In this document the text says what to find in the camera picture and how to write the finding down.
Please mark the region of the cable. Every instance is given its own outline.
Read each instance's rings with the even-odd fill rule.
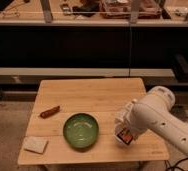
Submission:
[[[181,171],[185,171],[184,169],[182,169],[181,167],[179,167],[178,165],[184,161],[188,160],[188,157],[181,159],[179,161],[177,161],[173,166],[169,166],[165,169],[165,171],[175,171],[175,169],[181,170]]]

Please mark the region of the wooden table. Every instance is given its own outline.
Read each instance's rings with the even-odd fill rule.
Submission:
[[[25,136],[49,140],[44,154],[20,150],[19,165],[115,163],[167,160],[169,153],[162,138],[147,131],[128,147],[121,147],[114,137],[114,118],[130,100],[145,94],[139,78],[81,79],[42,81]],[[38,115],[60,105],[61,111],[41,119]],[[75,113],[85,112],[99,123],[96,144],[86,152],[73,150],[62,131],[65,121]]]

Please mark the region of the sausage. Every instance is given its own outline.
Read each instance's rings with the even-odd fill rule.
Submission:
[[[52,115],[54,115],[55,113],[57,113],[57,112],[59,112],[60,111],[60,106],[56,106],[56,107],[53,107],[52,109],[49,109],[49,110],[46,110],[46,111],[44,111],[44,112],[42,112],[42,113],[40,113],[40,117],[41,118],[48,118],[48,117],[50,117],[50,116],[52,116]]]

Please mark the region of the cabinet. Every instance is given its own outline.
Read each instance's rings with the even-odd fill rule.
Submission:
[[[80,7],[79,0],[11,1],[0,11],[0,68],[12,72],[0,74],[128,76],[130,68],[171,69],[175,54],[188,56],[188,0],[156,2],[159,18],[140,18],[135,4],[131,17],[107,19],[102,11],[63,14],[60,4]]]

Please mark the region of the food item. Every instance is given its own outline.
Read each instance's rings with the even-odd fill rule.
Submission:
[[[40,113],[40,117],[45,119],[45,118],[48,118],[48,117],[56,114],[59,111],[60,111],[60,106],[56,106],[52,109],[49,109],[49,110],[46,110],[46,111]]]

